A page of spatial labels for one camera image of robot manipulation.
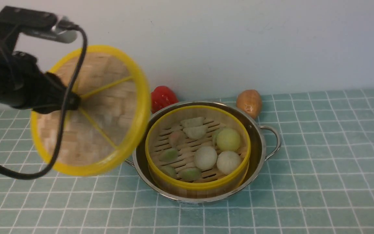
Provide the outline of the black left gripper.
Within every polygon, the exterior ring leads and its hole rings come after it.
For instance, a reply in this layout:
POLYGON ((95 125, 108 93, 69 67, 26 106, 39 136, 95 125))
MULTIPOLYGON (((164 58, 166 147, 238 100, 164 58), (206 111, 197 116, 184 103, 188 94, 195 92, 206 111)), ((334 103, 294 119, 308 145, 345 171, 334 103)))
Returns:
POLYGON ((42 72, 34 56, 12 52, 0 40, 0 104, 48 114, 76 111, 81 98, 54 73, 42 72))

